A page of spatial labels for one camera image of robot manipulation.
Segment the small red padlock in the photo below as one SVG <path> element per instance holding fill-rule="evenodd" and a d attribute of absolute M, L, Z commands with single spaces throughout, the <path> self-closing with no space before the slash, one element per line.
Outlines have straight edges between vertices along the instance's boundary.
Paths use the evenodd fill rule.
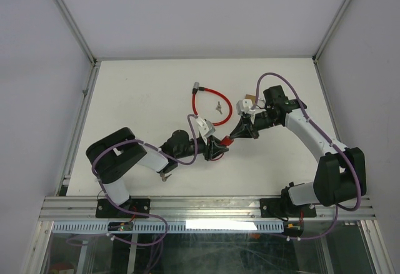
<path fill-rule="evenodd" d="M 225 137 L 221 140 L 220 145 L 221 145 L 221 146 L 228 147 L 228 146 L 230 146 L 233 142 L 234 142 L 233 139 L 231 139 L 229 136 L 225 136 Z"/>

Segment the large brass padlock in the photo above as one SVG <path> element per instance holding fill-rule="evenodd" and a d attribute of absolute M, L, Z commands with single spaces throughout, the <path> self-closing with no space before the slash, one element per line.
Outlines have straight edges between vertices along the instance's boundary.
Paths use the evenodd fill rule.
<path fill-rule="evenodd" d="M 256 99 L 256 97 L 254 95 L 250 95 L 250 94 L 245 95 L 245 98 L 250 99 L 252 101 L 254 101 Z"/>

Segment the cable lock keys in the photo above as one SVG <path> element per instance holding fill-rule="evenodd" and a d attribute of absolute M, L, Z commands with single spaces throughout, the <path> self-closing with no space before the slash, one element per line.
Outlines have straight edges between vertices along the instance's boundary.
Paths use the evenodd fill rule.
<path fill-rule="evenodd" d="M 222 113 L 223 113 L 223 112 L 222 112 L 222 106 L 221 106 L 221 103 L 220 103 L 219 101 L 217 102 L 216 111 L 218 111 L 219 114 L 222 114 Z"/>

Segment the red cable lock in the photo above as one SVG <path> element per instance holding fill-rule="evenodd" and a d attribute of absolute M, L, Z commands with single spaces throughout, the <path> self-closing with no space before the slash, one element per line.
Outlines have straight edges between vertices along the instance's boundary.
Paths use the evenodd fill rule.
<path fill-rule="evenodd" d="M 205 86 L 201 86 L 199 82 L 194 82 L 192 91 L 191 91 L 191 107 L 192 111 L 195 115 L 199 114 L 199 111 L 197 109 L 197 96 L 198 93 L 207 93 L 213 96 L 214 101 L 209 101 L 208 104 L 209 106 L 205 108 L 205 105 L 201 106 L 200 112 L 203 113 L 204 110 L 206 111 L 215 111 L 218 116 L 217 118 L 214 118 L 214 121 L 212 122 L 214 126 L 222 126 L 226 124 L 233 116 L 233 104 L 232 102 L 228 99 L 227 96 L 222 94 L 219 91 L 216 91 L 215 89 L 207 88 Z M 219 114 L 218 111 L 216 111 L 216 106 L 218 101 L 221 103 L 222 106 L 222 113 Z"/>

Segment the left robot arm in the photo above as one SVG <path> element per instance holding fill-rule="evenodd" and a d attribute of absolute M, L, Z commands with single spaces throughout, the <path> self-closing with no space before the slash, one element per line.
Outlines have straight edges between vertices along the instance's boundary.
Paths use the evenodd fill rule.
<path fill-rule="evenodd" d="M 126 216 L 131 209 L 130 195 L 123 176 L 135 165 L 155 171 L 166 181 L 179 160 L 202 155 L 206 161 L 216 161 L 228 152 L 233 142 L 213 135 L 194 139 L 184 130 L 175 131 L 158 149 L 154 150 L 136 141 L 132 131 L 125 127 L 95 142 L 86 150 L 94 175 L 110 197 L 109 209 L 116 216 Z"/>

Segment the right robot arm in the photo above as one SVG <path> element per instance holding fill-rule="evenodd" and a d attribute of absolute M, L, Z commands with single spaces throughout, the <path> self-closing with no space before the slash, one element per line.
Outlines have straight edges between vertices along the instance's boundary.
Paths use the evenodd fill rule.
<path fill-rule="evenodd" d="M 261 130 L 283 126 L 301 140 L 317 161 L 312 182 L 290 183 L 282 189 L 279 211 L 293 216 L 306 205 L 341 207 L 351 199 L 358 209 L 367 191 L 363 151 L 329 137 L 306 113 L 306 105 L 299 98 L 289 99 L 281 86 L 270 87 L 263 94 L 265 104 L 261 109 L 251 99 L 237 102 L 240 120 L 230 139 L 257 139 Z"/>

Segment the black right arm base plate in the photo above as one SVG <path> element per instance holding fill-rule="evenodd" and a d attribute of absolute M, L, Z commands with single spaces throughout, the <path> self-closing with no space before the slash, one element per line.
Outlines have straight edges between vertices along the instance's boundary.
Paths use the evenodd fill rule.
<path fill-rule="evenodd" d="M 288 220 L 289 218 L 315 218 L 316 209 L 311 209 L 309 205 L 294 205 L 290 201 L 282 198 L 261 198 L 259 200 L 262 218 L 278 218 Z"/>

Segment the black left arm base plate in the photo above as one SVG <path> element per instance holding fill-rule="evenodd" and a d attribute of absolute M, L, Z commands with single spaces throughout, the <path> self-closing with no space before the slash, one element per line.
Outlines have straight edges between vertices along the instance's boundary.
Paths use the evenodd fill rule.
<path fill-rule="evenodd" d="M 96 208 L 96 218 L 106 219 L 106 218 L 149 218 L 148 214 L 150 212 L 151 200 L 147 198 L 130 198 L 125 203 L 119 206 L 124 210 L 134 211 L 139 213 L 139 215 L 132 215 L 126 211 L 122 211 L 116 208 L 110 203 L 107 198 L 98 199 Z"/>

